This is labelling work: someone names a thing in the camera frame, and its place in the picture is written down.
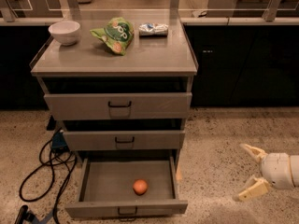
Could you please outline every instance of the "closed drawer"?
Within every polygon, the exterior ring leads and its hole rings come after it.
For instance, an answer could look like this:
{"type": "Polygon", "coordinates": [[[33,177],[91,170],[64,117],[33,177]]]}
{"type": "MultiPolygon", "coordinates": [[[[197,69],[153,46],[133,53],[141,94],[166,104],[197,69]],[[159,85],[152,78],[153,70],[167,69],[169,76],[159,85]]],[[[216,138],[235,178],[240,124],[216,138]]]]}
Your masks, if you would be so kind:
{"type": "Polygon", "coordinates": [[[179,149],[183,131],[64,132],[70,150],[179,149]]]}
{"type": "Polygon", "coordinates": [[[192,94],[46,94],[56,120],[185,119],[192,94]]]}
{"type": "Polygon", "coordinates": [[[85,159],[78,198],[65,209],[71,217],[139,217],[183,214],[173,158],[85,159]],[[137,196],[133,184],[145,179],[147,192],[137,196]]]}

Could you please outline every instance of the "speckled floor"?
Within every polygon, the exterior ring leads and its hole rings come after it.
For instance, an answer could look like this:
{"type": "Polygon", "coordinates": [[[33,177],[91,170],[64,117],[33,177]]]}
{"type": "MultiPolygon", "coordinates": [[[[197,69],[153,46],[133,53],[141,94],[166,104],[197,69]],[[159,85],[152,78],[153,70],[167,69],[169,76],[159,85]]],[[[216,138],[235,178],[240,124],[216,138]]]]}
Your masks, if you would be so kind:
{"type": "MultiPolygon", "coordinates": [[[[52,132],[45,127],[48,111],[0,111],[0,223],[14,223],[23,204],[39,220],[52,209],[55,192],[66,174],[58,171],[55,188],[36,203],[19,198],[23,179],[34,170],[38,153],[52,132]]],[[[236,203],[232,195],[258,166],[239,147],[248,143],[267,152],[299,154],[299,107],[194,108],[186,123],[186,138],[179,168],[179,197],[189,201],[186,214],[175,217],[139,218],[135,223],[299,223],[299,189],[272,190],[263,197],[236,203]]],[[[61,223],[119,223],[119,220],[73,220],[64,205],[75,201],[80,168],[77,167],[59,204],[61,223]]],[[[35,197],[50,182],[42,170],[26,187],[35,197]]]]}

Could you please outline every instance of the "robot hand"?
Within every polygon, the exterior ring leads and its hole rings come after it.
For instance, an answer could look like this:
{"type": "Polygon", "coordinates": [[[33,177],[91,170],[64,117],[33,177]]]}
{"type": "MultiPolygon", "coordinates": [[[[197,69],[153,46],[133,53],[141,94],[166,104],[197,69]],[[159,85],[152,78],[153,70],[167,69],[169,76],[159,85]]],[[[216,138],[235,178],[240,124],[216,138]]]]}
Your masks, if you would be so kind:
{"type": "Polygon", "coordinates": [[[299,187],[299,155],[270,153],[258,147],[242,144],[250,156],[260,164],[262,177],[251,176],[242,190],[233,199],[247,201],[274,189],[293,189],[299,187]]]}

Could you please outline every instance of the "green bag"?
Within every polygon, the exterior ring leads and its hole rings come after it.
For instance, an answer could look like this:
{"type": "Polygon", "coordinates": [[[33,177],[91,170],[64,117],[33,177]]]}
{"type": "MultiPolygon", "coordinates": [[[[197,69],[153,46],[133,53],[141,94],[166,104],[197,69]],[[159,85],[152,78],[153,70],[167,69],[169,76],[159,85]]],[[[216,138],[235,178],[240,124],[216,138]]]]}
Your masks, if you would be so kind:
{"type": "Polygon", "coordinates": [[[134,27],[124,18],[113,18],[107,27],[91,29],[91,33],[105,42],[115,54],[123,56],[134,37],[134,27]]]}

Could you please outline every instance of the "bowl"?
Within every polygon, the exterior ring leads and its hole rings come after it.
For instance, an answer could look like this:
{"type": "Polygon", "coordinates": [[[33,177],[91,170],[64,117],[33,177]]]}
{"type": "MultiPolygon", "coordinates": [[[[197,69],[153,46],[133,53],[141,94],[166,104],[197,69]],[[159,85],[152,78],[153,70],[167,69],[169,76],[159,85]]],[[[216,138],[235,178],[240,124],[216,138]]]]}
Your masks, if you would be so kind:
{"type": "Polygon", "coordinates": [[[76,21],[59,21],[49,27],[50,34],[64,46],[75,44],[80,39],[80,24],[76,21]]]}

